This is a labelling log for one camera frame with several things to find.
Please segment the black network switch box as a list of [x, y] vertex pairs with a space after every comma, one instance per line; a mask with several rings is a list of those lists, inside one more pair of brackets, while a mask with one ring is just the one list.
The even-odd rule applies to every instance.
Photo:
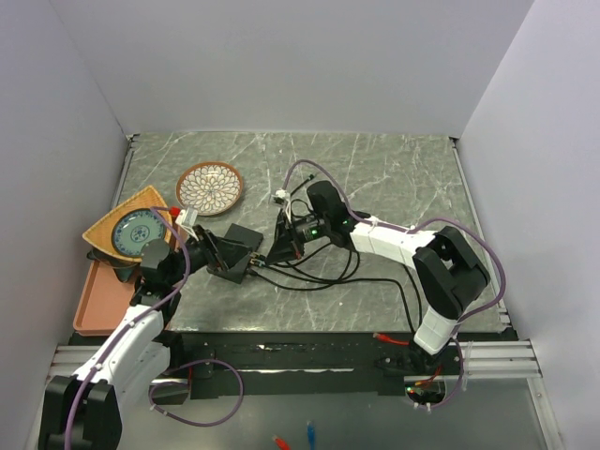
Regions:
[[232, 224], [224, 237], [211, 232], [210, 242], [213, 261], [207, 264], [211, 275], [241, 284], [250, 266], [250, 260], [263, 242], [263, 234], [249, 228]]

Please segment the black cable teal plugs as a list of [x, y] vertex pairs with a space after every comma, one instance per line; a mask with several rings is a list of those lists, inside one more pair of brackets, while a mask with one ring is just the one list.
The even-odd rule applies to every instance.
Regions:
[[351, 277], [360, 266], [350, 233], [358, 221], [330, 181], [310, 176], [291, 193], [292, 218], [308, 214], [325, 220], [325, 236], [300, 247], [300, 258], [290, 262], [267, 263], [266, 256], [253, 257], [256, 268], [270, 269], [293, 279], [313, 282], [319, 289]]

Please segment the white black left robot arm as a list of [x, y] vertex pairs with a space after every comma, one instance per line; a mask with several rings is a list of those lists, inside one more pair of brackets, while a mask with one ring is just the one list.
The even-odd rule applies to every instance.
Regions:
[[173, 249], [163, 239], [142, 247], [141, 276], [124, 318], [102, 346], [68, 376], [55, 376], [43, 399], [40, 449], [115, 449], [127, 407], [160, 374], [186, 364], [182, 339], [166, 326], [188, 277], [206, 268], [242, 279], [262, 237], [232, 225], [217, 237], [196, 225]]

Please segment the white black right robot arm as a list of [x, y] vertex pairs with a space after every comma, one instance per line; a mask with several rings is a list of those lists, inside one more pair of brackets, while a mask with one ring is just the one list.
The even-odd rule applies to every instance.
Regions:
[[369, 214], [350, 212], [328, 181], [309, 186], [307, 195], [309, 212], [301, 217], [293, 214], [290, 192], [279, 189], [272, 196], [280, 211], [266, 262], [300, 260], [306, 243], [326, 238], [338, 248], [411, 268], [426, 297], [427, 311], [413, 335], [410, 362], [420, 373], [434, 371], [459, 319], [490, 282], [488, 270], [462, 233], [451, 226], [437, 232], [409, 232]]

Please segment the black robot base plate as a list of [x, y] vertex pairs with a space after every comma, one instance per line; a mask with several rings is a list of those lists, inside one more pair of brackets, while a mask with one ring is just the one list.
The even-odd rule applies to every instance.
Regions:
[[427, 359], [416, 353], [406, 334], [176, 334], [182, 339], [177, 362], [155, 379], [187, 380], [194, 399], [239, 393], [404, 396], [411, 377], [433, 383], [463, 369], [455, 344]]

